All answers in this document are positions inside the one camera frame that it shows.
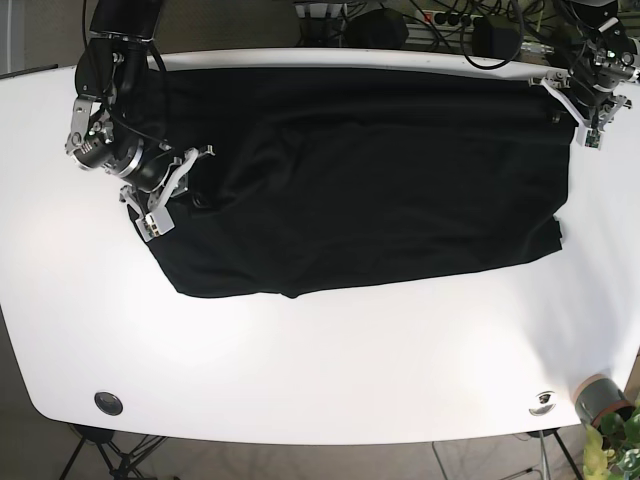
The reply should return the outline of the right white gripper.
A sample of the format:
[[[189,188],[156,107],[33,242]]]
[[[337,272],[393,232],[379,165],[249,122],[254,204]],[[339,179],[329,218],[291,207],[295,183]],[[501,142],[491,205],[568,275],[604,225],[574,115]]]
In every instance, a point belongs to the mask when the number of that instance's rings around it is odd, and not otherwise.
[[[189,191],[196,208],[213,207],[211,174],[189,174],[196,162],[207,156],[215,156],[212,145],[190,148],[181,156],[165,152],[143,165],[141,180],[136,179],[120,189],[119,201],[134,212],[133,223],[143,240],[154,240],[175,227],[167,208],[172,198]]]

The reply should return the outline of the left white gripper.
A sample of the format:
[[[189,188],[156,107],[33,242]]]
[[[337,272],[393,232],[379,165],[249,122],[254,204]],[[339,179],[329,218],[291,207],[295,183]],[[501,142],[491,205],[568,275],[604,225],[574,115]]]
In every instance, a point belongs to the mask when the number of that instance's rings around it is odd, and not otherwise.
[[[619,110],[632,109],[632,100],[614,93],[615,87],[587,85],[575,75],[564,71],[548,71],[542,77],[530,77],[530,86],[542,87],[567,111],[553,110],[553,125],[572,125],[576,121],[575,140],[581,147],[600,149],[605,127]]]

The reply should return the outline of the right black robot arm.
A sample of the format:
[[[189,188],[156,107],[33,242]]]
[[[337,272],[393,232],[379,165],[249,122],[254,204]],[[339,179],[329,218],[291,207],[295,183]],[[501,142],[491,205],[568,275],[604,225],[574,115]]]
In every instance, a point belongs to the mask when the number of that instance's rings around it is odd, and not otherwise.
[[[141,238],[150,242],[175,226],[167,205],[190,193],[188,175],[212,146],[178,150],[168,138],[171,99],[168,71],[154,37],[161,1],[100,1],[81,18],[84,52],[75,70],[65,150],[83,170],[102,169],[124,185],[120,202],[135,213]],[[147,127],[134,109],[151,63],[160,72],[163,115]]]

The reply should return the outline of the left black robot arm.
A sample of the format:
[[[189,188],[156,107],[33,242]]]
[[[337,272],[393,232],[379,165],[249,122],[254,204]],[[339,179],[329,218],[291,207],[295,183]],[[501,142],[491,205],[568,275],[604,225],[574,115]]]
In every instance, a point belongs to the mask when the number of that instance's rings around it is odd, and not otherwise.
[[[621,84],[639,82],[639,40],[627,35],[617,1],[555,1],[555,13],[575,31],[579,42],[559,43],[530,30],[566,63],[563,72],[548,72],[529,83],[543,87],[577,123],[576,141],[599,149],[605,127],[632,101],[615,93]]]

